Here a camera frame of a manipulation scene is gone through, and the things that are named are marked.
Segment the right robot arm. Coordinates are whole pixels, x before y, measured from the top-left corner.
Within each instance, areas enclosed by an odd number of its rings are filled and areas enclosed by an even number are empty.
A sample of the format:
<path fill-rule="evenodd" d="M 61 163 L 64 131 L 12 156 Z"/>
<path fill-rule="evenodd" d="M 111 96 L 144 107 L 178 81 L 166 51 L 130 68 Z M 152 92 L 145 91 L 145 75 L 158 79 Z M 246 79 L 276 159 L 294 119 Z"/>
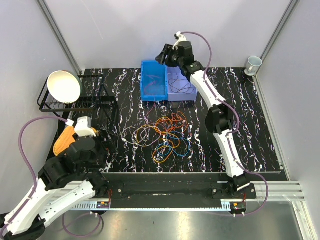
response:
<path fill-rule="evenodd" d="M 197 89 L 205 101 L 208 108 L 205 126 L 220 147 L 226 174 L 229 177 L 226 184 L 228 195 L 235 199 L 239 198 L 244 194 L 245 188 L 250 185 L 233 138 L 233 134 L 238 131 L 233 129 L 233 117 L 236 118 L 238 127 L 239 115 L 216 90 L 207 77 L 207 71 L 203 65 L 195 60 L 190 41 L 183 40 L 174 45 L 165 44 L 155 60 L 161 65 L 179 68 L 182 75 Z"/>

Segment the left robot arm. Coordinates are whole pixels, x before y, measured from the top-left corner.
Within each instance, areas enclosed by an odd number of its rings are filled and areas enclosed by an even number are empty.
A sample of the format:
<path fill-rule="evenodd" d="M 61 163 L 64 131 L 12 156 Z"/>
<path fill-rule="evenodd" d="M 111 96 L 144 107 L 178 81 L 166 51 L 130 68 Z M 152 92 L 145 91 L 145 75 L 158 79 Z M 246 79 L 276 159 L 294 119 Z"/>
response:
<path fill-rule="evenodd" d="M 108 147 L 95 129 L 78 135 L 60 154 L 48 159 L 18 206 L 1 216 L 4 240 L 37 240 L 59 217 L 91 198 L 110 199 L 113 192 L 101 173 Z"/>

